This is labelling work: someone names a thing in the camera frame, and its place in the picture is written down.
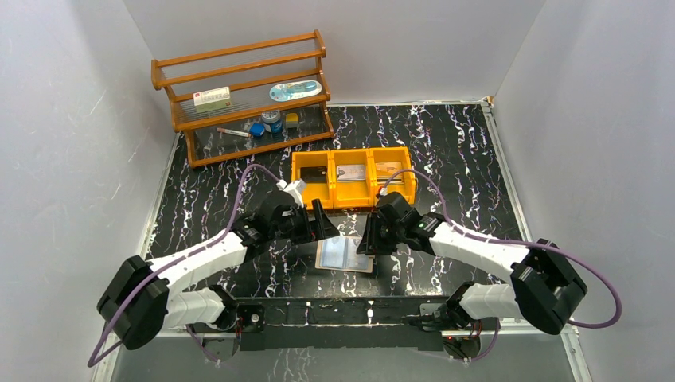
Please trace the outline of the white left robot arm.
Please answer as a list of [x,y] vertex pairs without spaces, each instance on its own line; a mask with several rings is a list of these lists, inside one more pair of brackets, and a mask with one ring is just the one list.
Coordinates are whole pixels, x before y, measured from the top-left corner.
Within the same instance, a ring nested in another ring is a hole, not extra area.
[[238,304],[227,291],[189,287],[253,260],[276,240],[300,245],[339,236],[319,199],[303,204],[304,186],[293,181],[272,192],[259,207],[238,216],[231,228],[191,248],[150,261],[138,255],[126,259],[97,304],[112,333],[134,350],[164,329],[193,324],[219,331],[237,327]]

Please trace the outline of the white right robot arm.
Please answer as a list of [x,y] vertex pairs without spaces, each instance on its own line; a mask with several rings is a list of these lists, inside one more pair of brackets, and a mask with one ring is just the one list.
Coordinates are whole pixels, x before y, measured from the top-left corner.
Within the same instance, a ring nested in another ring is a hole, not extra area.
[[587,294],[585,282],[556,247],[512,244],[460,228],[441,214],[422,215],[402,195],[390,193],[367,216],[357,253],[390,255],[399,244],[500,279],[492,285],[463,283],[433,313],[436,321],[458,329],[484,318],[512,318],[558,334]]

